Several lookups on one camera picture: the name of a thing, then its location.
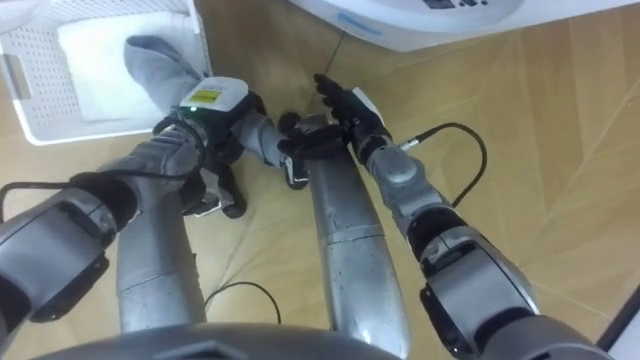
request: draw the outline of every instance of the black cable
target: black cable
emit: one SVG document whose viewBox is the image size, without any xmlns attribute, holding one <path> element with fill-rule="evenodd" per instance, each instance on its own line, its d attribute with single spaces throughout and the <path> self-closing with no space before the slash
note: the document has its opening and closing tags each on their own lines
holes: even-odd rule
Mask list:
<svg viewBox="0 0 640 360">
<path fill-rule="evenodd" d="M 187 121 L 182 118 L 182 115 L 179 112 L 175 112 L 177 117 L 167 117 L 163 120 L 164 128 L 167 128 L 171 125 L 175 127 L 179 127 L 186 132 L 188 132 L 195 141 L 195 147 L 198 150 L 198 161 L 196 162 L 196 166 L 189 172 L 177 175 L 167 175 L 160 173 L 152 173 L 142 170 L 126 170 L 126 169 L 118 169 L 118 170 L 106 170 L 102 171 L 99 174 L 103 176 L 131 176 L 131 177 L 141 177 L 148 179 L 160 179 L 160 180 L 175 180 L 181 181 L 186 180 L 194 173 L 198 173 L 202 166 L 204 165 L 206 147 L 204 142 L 200 138 L 197 130 L 191 126 Z M 0 224 L 4 223 L 4 200 L 7 197 L 7 194 L 11 190 L 18 189 L 37 189 L 37 190 L 62 190 L 65 188 L 71 187 L 68 182 L 28 182 L 28 181 L 20 181 L 20 182 L 12 182 L 0 189 Z"/>
<path fill-rule="evenodd" d="M 453 207 L 456 207 L 465 198 L 465 196 L 467 196 L 467 194 L 469 194 L 469 192 L 473 190 L 473 188 L 478 184 L 478 182 L 484 175 L 485 171 L 487 170 L 488 154 L 487 154 L 487 146 L 485 145 L 484 140 L 482 140 L 482 137 L 480 137 L 478 133 L 473 131 L 473 129 L 460 123 L 445 123 L 442 125 L 438 125 L 434 128 L 431 128 L 423 132 L 422 134 L 417 135 L 414 139 L 417 140 L 418 143 L 421 143 L 424 140 L 427 140 L 428 138 L 430 138 L 431 136 L 439 133 L 440 131 L 444 129 L 450 129 L 450 128 L 459 129 L 469 134 L 480 146 L 480 154 L 482 156 L 482 160 L 481 160 L 482 162 L 480 163 L 480 169 L 478 170 L 478 173 L 473 178 L 473 180 L 471 180 L 471 182 L 462 190 L 460 195 L 458 195 L 455 198 L 455 200 L 453 200 L 453 202 L 451 203 Z"/>
<path fill-rule="evenodd" d="M 220 294 L 221 292 L 232 288 L 234 286 L 238 286 L 238 285 L 248 285 L 248 286 L 253 286 L 255 288 L 257 288 L 258 290 L 262 291 L 265 295 L 267 295 L 267 297 L 269 297 L 269 300 L 271 300 L 271 303 L 273 304 L 273 307 L 276 309 L 276 316 L 277 316 L 277 321 L 278 321 L 278 325 L 282 324 L 282 315 L 280 314 L 280 307 L 278 307 L 278 302 L 276 302 L 276 299 L 274 299 L 274 297 L 271 295 L 271 293 L 265 289 L 264 287 L 262 287 L 260 284 L 256 284 L 252 281 L 237 281 L 237 282 L 233 282 L 233 283 L 229 283 L 226 285 L 223 285 L 222 287 L 220 287 L 219 289 L 215 290 L 214 292 L 212 292 L 209 296 L 207 296 L 207 299 L 204 301 L 204 307 L 207 308 L 209 306 L 209 304 L 211 303 L 211 300 L 213 300 L 213 298 Z"/>
<path fill-rule="evenodd" d="M 38 189 L 38 190 L 62 190 L 69 187 L 66 182 L 37 182 L 20 181 L 12 182 L 0 189 L 0 224 L 4 223 L 4 199 L 11 190 Z"/>
</svg>

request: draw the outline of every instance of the white laundry basket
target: white laundry basket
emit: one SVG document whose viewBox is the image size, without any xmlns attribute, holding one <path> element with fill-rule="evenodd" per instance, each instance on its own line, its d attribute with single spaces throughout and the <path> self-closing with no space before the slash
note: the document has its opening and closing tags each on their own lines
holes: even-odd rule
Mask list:
<svg viewBox="0 0 640 360">
<path fill-rule="evenodd" d="M 0 69 L 27 140 L 34 145 L 48 145 L 150 131 L 153 124 L 149 121 L 82 118 L 56 30 L 66 23 L 93 18 L 157 11 L 187 14 L 194 36 L 202 44 L 193 50 L 202 65 L 196 68 L 211 73 L 207 42 L 193 1 L 53 0 L 37 19 L 0 35 Z"/>
</svg>

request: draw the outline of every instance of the white appliance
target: white appliance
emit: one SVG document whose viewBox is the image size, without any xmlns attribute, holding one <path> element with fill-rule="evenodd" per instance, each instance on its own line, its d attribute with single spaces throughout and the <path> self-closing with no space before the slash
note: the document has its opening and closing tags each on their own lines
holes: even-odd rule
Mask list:
<svg viewBox="0 0 640 360">
<path fill-rule="evenodd" d="M 640 0 L 290 0 L 365 41 L 411 51 Z"/>
</svg>

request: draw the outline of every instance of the wooden floor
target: wooden floor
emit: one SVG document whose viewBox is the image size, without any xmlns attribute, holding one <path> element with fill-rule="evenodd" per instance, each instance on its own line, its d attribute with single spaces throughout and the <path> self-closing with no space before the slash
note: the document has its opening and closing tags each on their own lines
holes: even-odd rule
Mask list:
<svg viewBox="0 0 640 360">
<path fill-rule="evenodd" d="M 202 2 L 214 69 L 247 80 L 272 116 L 317 111 L 311 76 L 360 86 L 397 140 L 447 121 L 476 129 L 489 168 L 460 205 L 534 284 L 541 308 L 596 339 L 640 281 L 640 6 L 395 54 L 345 36 L 285 1 Z M 145 136 L 49 147 L 26 143 L 0 89 L 4 183 L 63 180 L 125 154 Z M 412 150 L 454 197 L 479 166 L 455 132 Z M 187 219 L 203 292 L 233 280 L 269 289 L 286 324 L 327 327 L 308 190 L 251 158 L 235 168 L 249 210 Z M 412 330 L 413 359 L 446 359 L 418 300 L 423 278 L 371 181 Z M 9 198 L 15 214 L 42 199 Z M 111 258 L 115 249 L 110 249 Z M 25 358 L 118 331 L 111 270 L 64 320 L 27 325 L 7 358 Z M 273 322 L 262 294 L 234 288 L 211 321 Z"/>
</svg>

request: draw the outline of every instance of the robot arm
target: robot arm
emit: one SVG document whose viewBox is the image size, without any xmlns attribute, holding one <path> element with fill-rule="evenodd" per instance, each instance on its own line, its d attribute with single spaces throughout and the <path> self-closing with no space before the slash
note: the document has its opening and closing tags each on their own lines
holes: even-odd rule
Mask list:
<svg viewBox="0 0 640 360">
<path fill-rule="evenodd" d="M 364 93 L 345 91 L 323 75 L 315 80 L 420 264 L 427 279 L 420 299 L 453 357 L 610 359 L 575 330 L 539 314 L 521 271 L 428 182 L 424 166 L 393 142 Z"/>
<path fill-rule="evenodd" d="M 27 318 L 47 322 L 69 312 L 108 268 L 104 252 L 116 233 L 182 185 L 202 141 L 184 129 L 167 128 L 100 171 L 73 177 L 66 189 L 0 226 L 5 337 Z"/>
<path fill-rule="evenodd" d="M 0 221 L 0 354 L 25 320 L 68 313 L 108 268 L 116 234 L 192 177 L 205 178 L 205 157 L 230 163 L 244 148 L 263 160 L 279 155 L 262 153 L 249 131 L 265 124 L 256 98 L 240 80 L 207 78 L 129 155 Z"/>
</svg>

